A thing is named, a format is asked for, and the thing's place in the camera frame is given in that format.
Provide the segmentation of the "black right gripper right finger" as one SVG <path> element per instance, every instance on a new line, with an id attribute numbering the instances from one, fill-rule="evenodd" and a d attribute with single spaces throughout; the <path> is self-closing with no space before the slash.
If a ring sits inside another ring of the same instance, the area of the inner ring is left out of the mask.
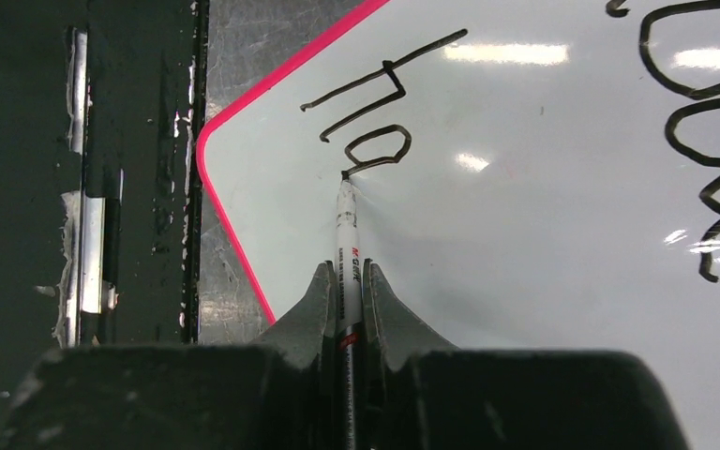
<path id="1" fill-rule="evenodd" d="M 658 379 L 606 350 L 461 350 L 364 264 L 374 449 L 684 449 Z"/>

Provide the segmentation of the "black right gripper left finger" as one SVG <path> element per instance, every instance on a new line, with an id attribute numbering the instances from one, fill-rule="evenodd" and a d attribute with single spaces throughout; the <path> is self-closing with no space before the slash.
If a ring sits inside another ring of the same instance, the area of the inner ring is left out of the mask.
<path id="1" fill-rule="evenodd" d="M 319 264 L 249 344 L 47 352 L 16 392 L 0 449 L 326 449 L 336 291 L 332 264 Z"/>

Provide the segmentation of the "white black marker pen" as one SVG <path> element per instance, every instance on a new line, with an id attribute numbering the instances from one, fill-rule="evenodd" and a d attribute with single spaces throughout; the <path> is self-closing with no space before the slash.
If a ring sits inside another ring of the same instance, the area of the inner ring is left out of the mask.
<path id="1" fill-rule="evenodd" d="M 341 388 L 342 449 L 361 447 L 358 431 L 356 374 L 360 334 L 363 321 L 362 275 L 360 268 L 357 204 L 355 189 L 348 172 L 341 173 L 337 195 L 337 351 Z"/>

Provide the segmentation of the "pink framed whiteboard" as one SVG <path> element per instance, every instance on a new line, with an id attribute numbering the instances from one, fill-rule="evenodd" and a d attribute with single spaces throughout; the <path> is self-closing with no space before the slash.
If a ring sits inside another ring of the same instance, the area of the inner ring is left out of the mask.
<path id="1" fill-rule="evenodd" d="M 366 1 L 198 163 L 266 312 L 360 253 L 462 347 L 606 348 L 720 449 L 720 1 Z"/>

